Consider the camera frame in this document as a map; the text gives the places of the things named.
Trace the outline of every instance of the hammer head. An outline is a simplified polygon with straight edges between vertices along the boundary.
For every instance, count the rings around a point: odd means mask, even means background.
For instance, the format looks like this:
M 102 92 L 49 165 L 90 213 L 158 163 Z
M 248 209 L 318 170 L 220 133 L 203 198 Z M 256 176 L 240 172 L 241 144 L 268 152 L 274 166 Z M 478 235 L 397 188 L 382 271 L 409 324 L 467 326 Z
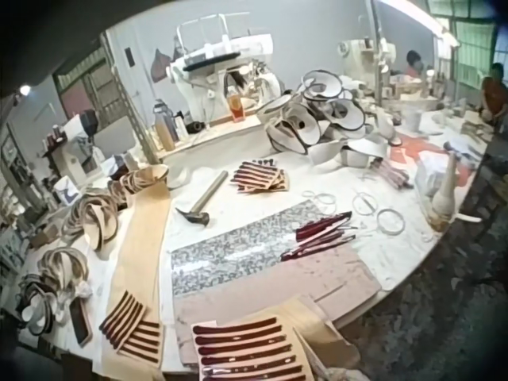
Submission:
M 183 212 L 182 210 L 176 208 L 180 214 L 182 214 L 186 220 L 193 224 L 201 224 L 203 226 L 207 226 L 210 222 L 210 215 L 207 212 L 193 213 L 193 212 Z

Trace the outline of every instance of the hammer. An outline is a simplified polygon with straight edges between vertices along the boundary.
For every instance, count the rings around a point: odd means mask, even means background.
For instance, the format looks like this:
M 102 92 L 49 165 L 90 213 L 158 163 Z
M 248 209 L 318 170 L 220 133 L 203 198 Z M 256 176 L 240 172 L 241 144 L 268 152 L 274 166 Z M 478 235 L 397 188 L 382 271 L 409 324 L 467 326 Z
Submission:
M 210 200 L 210 198 L 214 195 L 222 182 L 224 182 L 226 177 L 228 177 L 228 172 L 222 171 L 221 174 L 214 180 L 212 185 L 210 185 L 210 187 L 205 191 L 203 196 L 201 196 L 194 206 L 192 206 L 189 212 L 183 212 L 178 208 L 176 208 L 176 210 L 178 210 L 179 213 L 182 214 L 189 222 L 207 226 L 210 222 L 210 215 L 207 212 L 202 213 L 201 210 L 208 200 Z

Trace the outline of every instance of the workbench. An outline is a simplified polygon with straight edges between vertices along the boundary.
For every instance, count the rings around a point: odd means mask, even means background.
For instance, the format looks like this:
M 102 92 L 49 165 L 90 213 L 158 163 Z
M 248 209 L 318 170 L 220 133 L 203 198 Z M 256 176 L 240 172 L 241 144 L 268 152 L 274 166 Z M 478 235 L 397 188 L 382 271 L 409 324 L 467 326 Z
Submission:
M 456 118 L 454 122 L 443 128 L 433 121 L 434 114 L 435 112 L 424 113 L 421 121 L 422 132 L 441 133 L 428 136 L 428 143 L 442 147 L 444 142 L 461 137 L 468 140 L 468 143 L 477 152 L 485 153 L 487 143 L 460 135 L 463 120 Z M 317 175 L 311 171 L 310 161 L 307 157 L 293 152 L 276 153 L 268 142 L 263 126 L 253 118 L 256 117 L 249 117 L 243 125 L 238 125 L 236 129 L 233 124 L 225 128 L 221 128 L 220 125 L 213 127 L 211 130 L 202 132 L 201 136 L 192 137 L 191 139 L 194 141 L 185 148 L 164 156 L 164 163 L 168 166 L 185 166 L 192 171 L 192 179 L 186 186 L 171 192 L 171 211 L 168 215 L 160 254 L 160 316 L 165 325 L 163 372 L 179 373 L 190 370 L 180 362 L 175 332 L 171 252 L 177 248 L 215 237 L 290 208 L 306 200 L 302 196 L 305 191 L 313 191 L 316 194 L 323 192 L 333 194 L 337 199 L 338 213 L 352 209 L 352 199 L 356 192 L 367 192 L 376 199 L 380 209 L 392 208 L 401 213 L 405 219 L 406 227 L 400 235 L 389 237 L 376 229 L 375 217 L 363 217 L 353 213 L 352 224 L 363 227 L 358 234 L 359 237 L 352 242 L 352 246 L 378 280 L 382 290 L 374 298 L 336 320 L 334 324 L 340 328 L 386 298 L 420 266 L 442 236 L 442 234 L 432 231 L 427 224 L 418 206 L 416 190 L 395 190 L 384 179 L 376 175 L 365 176 L 366 170 L 350 167 L 329 174 Z M 403 123 L 397 130 L 404 135 L 414 137 L 405 130 Z M 185 210 L 195 202 L 206 184 L 219 171 L 226 170 L 232 173 L 242 160 L 259 158 L 273 158 L 277 166 L 287 172 L 290 179 L 288 192 L 245 195 L 238 194 L 235 187 L 224 184 L 206 206 L 206 211 L 212 217 L 210 225 L 206 228 L 191 225 L 176 213 L 176 207 Z M 409 172 L 410 178 L 414 179 L 416 163 L 408 156 L 405 159 L 404 164 L 395 163 L 394 166 L 405 169 Z M 464 201 L 474 178 L 475 173 L 472 173 L 462 187 L 455 189 L 457 209 Z M 121 212 L 118 235 L 106 246 L 106 251 L 111 252 L 110 260 L 107 262 L 97 258 L 87 247 L 83 237 L 80 237 L 72 245 L 81 250 L 88 258 L 90 285 L 94 293 L 86 302 L 86 309 L 94 330 L 94 338 L 84 348 L 80 348 L 76 342 L 71 322 L 68 321 L 64 326 L 55 327 L 51 335 L 44 337 L 61 350 L 89 360 L 100 356 L 100 351 L 98 354 L 98 343 L 100 342 L 98 324 L 106 313 L 110 281 L 116 265 L 117 253 L 131 217 L 131 210 Z M 46 250 L 59 244 L 61 243 L 56 241 L 29 253 L 20 276 L 29 272 L 37 272 L 39 258 Z M 14 287 L 4 308 L 13 310 L 16 293 L 17 287 Z M 29 339 L 27 334 L 29 335 L 26 332 L 21 334 L 22 341 Z

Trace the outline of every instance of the white sewing machine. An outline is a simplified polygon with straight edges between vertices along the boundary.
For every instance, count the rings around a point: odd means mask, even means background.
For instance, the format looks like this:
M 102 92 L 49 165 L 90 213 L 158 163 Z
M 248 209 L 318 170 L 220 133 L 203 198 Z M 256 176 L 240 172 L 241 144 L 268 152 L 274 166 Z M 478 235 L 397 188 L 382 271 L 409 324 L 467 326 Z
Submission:
M 90 150 L 90 144 L 85 144 L 85 141 L 88 137 L 95 135 L 97 127 L 98 120 L 93 110 L 74 116 L 63 126 L 67 142 L 61 144 L 52 153 L 60 176 L 68 176 L 78 187 L 87 181 L 87 173 L 82 164 L 88 155 L 85 150 Z M 93 160 L 92 167 L 100 167 L 100 163 L 104 161 L 104 155 L 95 146 L 91 146 L 91 160 Z
M 215 14 L 201 17 L 179 25 L 177 37 L 179 43 L 186 52 L 183 43 L 181 27 L 184 25 L 200 23 L 202 21 L 218 17 L 221 21 L 221 42 L 211 44 L 205 42 L 203 48 L 186 53 L 178 58 L 169 67 L 169 75 L 176 86 L 187 100 L 190 115 L 194 121 L 210 123 L 218 118 L 229 115 L 229 107 L 225 98 L 227 86 L 226 75 L 231 70 L 238 71 L 243 75 L 242 69 L 252 70 L 252 62 L 268 62 L 273 53 L 273 40 L 270 34 L 244 36 L 230 38 L 226 16 L 245 15 L 248 13 Z M 273 83 L 275 77 L 272 73 L 264 73 L 263 83 Z M 272 87 L 273 91 L 265 91 L 260 102 L 266 102 L 267 98 L 280 96 L 280 87 Z
M 344 63 L 344 74 L 365 82 L 370 89 L 375 89 L 375 49 L 373 44 L 374 42 L 369 38 L 350 40 L 340 42 L 337 49 Z M 382 73 L 389 77 L 390 66 L 397 58 L 395 45 L 388 44 L 386 40 L 382 39 L 379 44 L 379 55 L 380 63 L 384 65 Z

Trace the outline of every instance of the person in orange shirt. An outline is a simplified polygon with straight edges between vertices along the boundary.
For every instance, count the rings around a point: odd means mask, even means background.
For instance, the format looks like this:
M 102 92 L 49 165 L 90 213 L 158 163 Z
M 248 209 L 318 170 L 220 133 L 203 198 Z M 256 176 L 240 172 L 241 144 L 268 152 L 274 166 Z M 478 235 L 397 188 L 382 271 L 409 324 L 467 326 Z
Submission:
M 413 78 L 420 78 L 423 72 L 423 62 L 421 56 L 414 50 L 409 50 L 406 56 L 407 64 L 409 65 L 406 69 L 406 75 Z
M 482 107 L 480 117 L 494 127 L 498 127 L 508 112 L 508 90 L 502 82 L 504 67 L 502 63 L 494 63 L 491 75 L 482 82 Z

